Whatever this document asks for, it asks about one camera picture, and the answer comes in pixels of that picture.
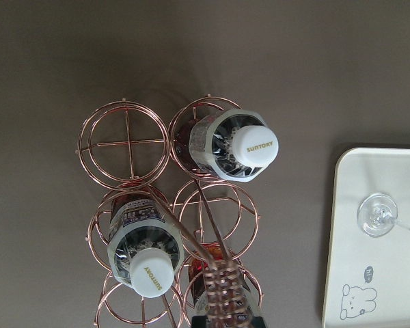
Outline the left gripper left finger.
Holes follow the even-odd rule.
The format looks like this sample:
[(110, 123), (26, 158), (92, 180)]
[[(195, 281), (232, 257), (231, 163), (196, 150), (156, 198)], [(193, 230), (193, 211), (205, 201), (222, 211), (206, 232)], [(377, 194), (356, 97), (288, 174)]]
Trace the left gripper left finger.
[(191, 318), (191, 328), (208, 328), (207, 316), (193, 316)]

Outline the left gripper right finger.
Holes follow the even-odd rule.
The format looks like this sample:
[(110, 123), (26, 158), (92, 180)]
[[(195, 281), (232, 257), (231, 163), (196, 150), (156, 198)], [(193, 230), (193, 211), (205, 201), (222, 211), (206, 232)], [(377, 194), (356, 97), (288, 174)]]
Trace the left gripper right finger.
[(253, 316), (252, 317), (252, 327), (253, 328), (267, 328), (267, 324), (265, 323), (263, 317)]

